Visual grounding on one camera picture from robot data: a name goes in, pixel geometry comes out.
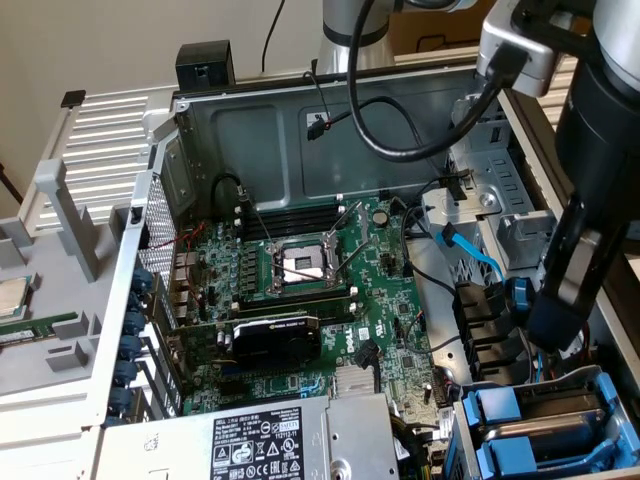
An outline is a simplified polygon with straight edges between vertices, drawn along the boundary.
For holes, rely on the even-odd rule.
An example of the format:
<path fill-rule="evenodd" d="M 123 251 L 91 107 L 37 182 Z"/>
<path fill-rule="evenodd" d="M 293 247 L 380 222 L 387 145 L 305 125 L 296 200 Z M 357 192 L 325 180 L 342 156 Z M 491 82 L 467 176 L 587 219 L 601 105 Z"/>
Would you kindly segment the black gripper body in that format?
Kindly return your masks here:
<path fill-rule="evenodd" d="M 604 54 L 578 61 L 555 145 L 573 185 L 563 223 L 620 225 L 639 218 L 639 91 Z"/>

